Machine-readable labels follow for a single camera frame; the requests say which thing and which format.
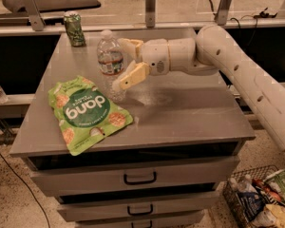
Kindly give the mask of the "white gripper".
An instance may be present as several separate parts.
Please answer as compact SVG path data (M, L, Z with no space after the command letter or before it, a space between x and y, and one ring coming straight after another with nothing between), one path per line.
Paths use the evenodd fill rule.
M144 81L149 74L158 76L168 73L168 44L165 39L143 43L142 40L120 38L118 43L134 60L140 60L142 56L143 62L131 62L126 71L113 82L114 90L126 90L135 86Z

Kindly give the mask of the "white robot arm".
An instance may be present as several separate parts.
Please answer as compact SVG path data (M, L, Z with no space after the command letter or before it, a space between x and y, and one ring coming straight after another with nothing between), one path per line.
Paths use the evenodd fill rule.
M224 28L208 25L187 38L121 38L119 43L133 61L113 82L114 91L129 89L149 75L198 75L219 69L285 155L285 87L245 54Z

